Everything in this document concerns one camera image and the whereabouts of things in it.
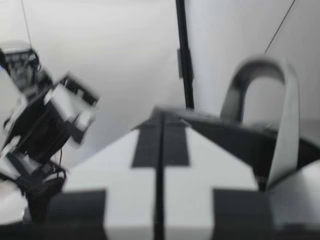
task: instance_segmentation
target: black stripe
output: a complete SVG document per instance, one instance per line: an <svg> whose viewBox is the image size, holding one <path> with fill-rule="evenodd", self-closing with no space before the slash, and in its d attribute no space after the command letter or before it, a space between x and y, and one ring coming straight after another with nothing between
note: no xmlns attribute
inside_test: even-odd
<svg viewBox="0 0 320 240"><path fill-rule="evenodd" d="M186 124L171 114L166 114L164 119L163 164L189 166Z"/></svg>
<svg viewBox="0 0 320 240"><path fill-rule="evenodd" d="M164 166L189 166L186 124L179 118L171 113L157 111L137 128L140 134L133 168L157 168L160 154Z"/></svg>
<svg viewBox="0 0 320 240"><path fill-rule="evenodd" d="M160 128L160 144L159 155L156 166L155 177L155 210L154 210L154 224L153 224L153 239L165 239L165 196L164 196L164 115L161 114L161 128Z"/></svg>
<svg viewBox="0 0 320 240"><path fill-rule="evenodd" d="M262 192L214 189L213 209L213 240L273 239L272 213Z"/></svg>
<svg viewBox="0 0 320 240"><path fill-rule="evenodd" d="M157 113L137 128L140 129L133 168L156 168L161 151L162 114Z"/></svg>

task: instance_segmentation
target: black pole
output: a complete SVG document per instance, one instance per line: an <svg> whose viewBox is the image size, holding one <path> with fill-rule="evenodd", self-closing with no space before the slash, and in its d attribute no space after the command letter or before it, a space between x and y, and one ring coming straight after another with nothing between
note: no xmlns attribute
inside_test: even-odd
<svg viewBox="0 0 320 240"><path fill-rule="evenodd" d="M194 109L194 93L192 87L193 71L188 42L185 0L175 0L175 2L179 28L181 70L184 85L185 105L189 109Z"/></svg>

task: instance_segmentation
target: wire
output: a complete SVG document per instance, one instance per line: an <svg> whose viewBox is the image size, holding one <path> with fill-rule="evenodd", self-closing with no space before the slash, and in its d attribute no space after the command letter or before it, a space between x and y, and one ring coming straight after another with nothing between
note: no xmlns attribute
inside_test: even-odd
<svg viewBox="0 0 320 240"><path fill-rule="evenodd" d="M271 41L269 42L268 46L266 47L266 49L265 49L265 51L264 51L264 54L266 54L266 53L268 52L271 44L274 42L274 40L275 40L275 38L276 38L279 30L281 29L282 25L284 24L284 22L285 22L285 20L286 20L286 18L287 18L287 16L288 16L288 14L289 14L289 12L291 11L291 9L292 9L293 5L295 4L295 2L296 2L296 0L293 0L292 3L291 3L291 5L290 5L290 7L289 7L289 9L288 9L288 11L286 11L286 14L284 15L284 17L283 17L283 19L282 19L279 27L278 27L277 30L275 31L275 34L273 35Z"/></svg>
<svg viewBox="0 0 320 240"><path fill-rule="evenodd" d="M60 148L60 160L59 160L59 167L61 167L61 160L62 160L62 148Z"/></svg>
<svg viewBox="0 0 320 240"><path fill-rule="evenodd" d="M60 148L60 160L59 160L59 168L61 167L61 160L62 160L62 148Z"/></svg>
<svg viewBox="0 0 320 240"><path fill-rule="evenodd" d="M24 17L24 22L25 22L25 27L26 27L26 33L28 34L29 44L32 45L32 43L31 43L31 37L30 37L30 31L29 31L29 26L28 26L28 22L27 22L27 16L26 16L26 10L25 10L24 1L23 1L23 0L20 0L20 2L21 2L21 6L22 6L23 17Z"/></svg>

